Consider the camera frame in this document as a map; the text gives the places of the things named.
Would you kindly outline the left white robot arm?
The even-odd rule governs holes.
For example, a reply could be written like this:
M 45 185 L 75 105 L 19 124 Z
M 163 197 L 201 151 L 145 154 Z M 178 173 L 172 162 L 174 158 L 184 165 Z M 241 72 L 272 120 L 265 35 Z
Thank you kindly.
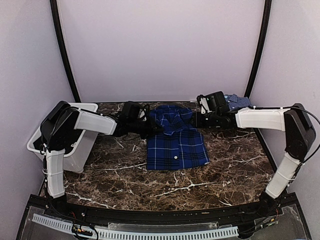
M 71 106 L 60 101 L 40 125 L 40 154 L 43 158 L 43 173 L 46 192 L 53 199 L 65 195 L 64 154 L 76 142 L 77 131 L 90 131 L 108 136 L 122 137 L 128 133 L 147 139 L 163 132 L 150 116 L 150 106 L 127 101 L 122 110 L 103 115 L 87 109 Z

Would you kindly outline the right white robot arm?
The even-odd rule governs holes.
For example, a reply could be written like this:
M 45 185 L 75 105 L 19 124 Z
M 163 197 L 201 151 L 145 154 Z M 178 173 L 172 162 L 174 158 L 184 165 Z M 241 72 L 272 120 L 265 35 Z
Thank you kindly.
M 267 129 L 285 133 L 284 156 L 264 190 L 264 194 L 277 199 L 293 182 L 306 161 L 316 139 L 313 117 L 300 103 L 285 107 L 245 107 L 233 111 L 198 111 L 191 124 L 196 128 Z

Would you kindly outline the dark blue plaid shirt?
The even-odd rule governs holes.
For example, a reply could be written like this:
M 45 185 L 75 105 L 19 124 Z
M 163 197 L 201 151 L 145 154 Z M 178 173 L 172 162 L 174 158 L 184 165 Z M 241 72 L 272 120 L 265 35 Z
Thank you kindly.
M 191 124 L 193 112 L 178 105 L 160 105 L 150 117 L 163 128 L 147 140 L 147 170 L 181 170 L 210 162 L 204 136 Z

